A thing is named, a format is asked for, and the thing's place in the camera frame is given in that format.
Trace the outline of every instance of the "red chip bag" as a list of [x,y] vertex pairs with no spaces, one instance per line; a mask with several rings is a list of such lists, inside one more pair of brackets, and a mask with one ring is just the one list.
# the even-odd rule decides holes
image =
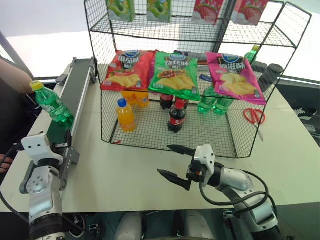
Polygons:
[[154,56],[154,51],[116,51],[105,80],[101,83],[101,90],[147,89]]

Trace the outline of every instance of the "blue bottle cap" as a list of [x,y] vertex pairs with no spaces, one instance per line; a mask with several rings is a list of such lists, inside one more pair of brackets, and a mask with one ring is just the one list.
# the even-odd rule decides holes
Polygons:
[[119,105],[119,107],[123,108],[123,107],[127,106],[127,102],[124,98],[121,98],[118,100],[118,105]]

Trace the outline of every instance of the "orange soda bottle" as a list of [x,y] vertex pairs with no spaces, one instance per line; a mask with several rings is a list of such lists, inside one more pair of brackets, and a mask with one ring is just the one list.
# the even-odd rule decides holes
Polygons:
[[132,108],[127,104],[126,100],[121,98],[118,100],[116,114],[118,115],[119,124],[124,132],[133,131],[136,128],[135,115]]
[[136,96],[134,91],[121,91],[125,101],[131,106],[136,103]]
[[136,103],[140,107],[144,108],[144,107],[148,106],[149,93],[147,92],[147,90],[136,91],[134,94],[135,94]]

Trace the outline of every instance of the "green chip bag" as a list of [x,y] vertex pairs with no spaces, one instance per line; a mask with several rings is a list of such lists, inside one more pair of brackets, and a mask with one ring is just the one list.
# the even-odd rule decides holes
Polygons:
[[158,51],[149,90],[199,101],[197,63],[193,57]]

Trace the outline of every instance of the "wire basket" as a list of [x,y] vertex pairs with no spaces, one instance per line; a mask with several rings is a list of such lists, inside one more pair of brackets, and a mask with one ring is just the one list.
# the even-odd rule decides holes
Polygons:
[[[306,11],[281,1],[269,1],[257,26],[238,25],[230,21],[235,0],[224,1],[216,25],[191,23],[195,0],[172,1],[170,23],[147,21],[147,0],[135,0],[133,22],[110,20],[105,0],[85,0],[84,5],[100,82],[105,79],[108,64],[115,57],[116,50],[159,50],[167,53],[178,50],[244,56],[253,45],[259,45],[257,61],[263,60],[267,65],[278,64],[286,69],[311,19]],[[198,65],[198,87],[203,93],[212,83],[199,79],[201,74],[210,76],[208,66]],[[259,79],[263,73],[255,71],[255,74]],[[278,81],[279,78],[263,93],[267,102]],[[120,92],[101,91],[103,141],[167,151],[167,145],[171,144],[192,149],[211,144],[217,156],[227,158],[251,155],[260,126],[245,120],[244,109],[265,111],[265,106],[234,100],[225,115],[213,112],[203,115],[197,111],[197,102],[191,101],[182,129],[173,133],[167,127],[169,110],[162,110],[159,95],[149,93],[147,107],[133,107],[137,128],[132,132],[123,132],[116,115],[117,100],[120,98]]]

